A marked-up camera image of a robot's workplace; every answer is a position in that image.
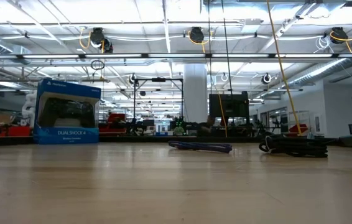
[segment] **controller image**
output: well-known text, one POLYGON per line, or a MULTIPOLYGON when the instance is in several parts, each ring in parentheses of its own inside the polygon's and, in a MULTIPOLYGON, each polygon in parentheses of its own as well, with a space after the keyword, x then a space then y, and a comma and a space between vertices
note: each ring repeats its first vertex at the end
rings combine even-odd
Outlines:
POLYGON ((41 127, 54 127, 59 118, 78 119, 84 128, 95 128, 95 110, 88 102, 49 98, 46 101, 38 125, 41 127))

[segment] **controller box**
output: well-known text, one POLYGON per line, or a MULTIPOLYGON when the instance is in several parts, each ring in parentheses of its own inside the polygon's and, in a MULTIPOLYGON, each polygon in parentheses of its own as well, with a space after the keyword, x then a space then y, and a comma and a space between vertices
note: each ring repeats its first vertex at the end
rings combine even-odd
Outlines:
POLYGON ((44 78, 38 83, 34 140, 38 144, 97 143, 101 89, 44 78))

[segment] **wooden floor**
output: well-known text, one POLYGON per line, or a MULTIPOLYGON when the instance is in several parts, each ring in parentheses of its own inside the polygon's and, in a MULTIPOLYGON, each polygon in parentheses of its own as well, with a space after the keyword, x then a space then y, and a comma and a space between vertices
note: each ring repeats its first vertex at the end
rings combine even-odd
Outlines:
POLYGON ((304 159, 234 146, 0 147, 0 223, 352 224, 352 149, 304 159))

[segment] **dualshock 4 box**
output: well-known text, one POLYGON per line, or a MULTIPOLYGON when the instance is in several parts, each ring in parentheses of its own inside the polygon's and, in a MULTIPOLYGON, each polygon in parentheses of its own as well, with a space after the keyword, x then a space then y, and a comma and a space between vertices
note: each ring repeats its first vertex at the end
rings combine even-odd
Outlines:
POLYGON ((44 78, 39 81, 34 140, 38 144, 97 143, 101 89, 44 78))

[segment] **pillar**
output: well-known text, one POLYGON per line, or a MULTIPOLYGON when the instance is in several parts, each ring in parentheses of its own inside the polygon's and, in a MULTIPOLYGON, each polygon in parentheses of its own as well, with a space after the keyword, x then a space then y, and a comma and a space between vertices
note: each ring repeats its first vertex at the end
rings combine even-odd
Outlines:
POLYGON ((184 65, 183 84, 185 121, 205 122, 208 116, 205 64, 184 65))

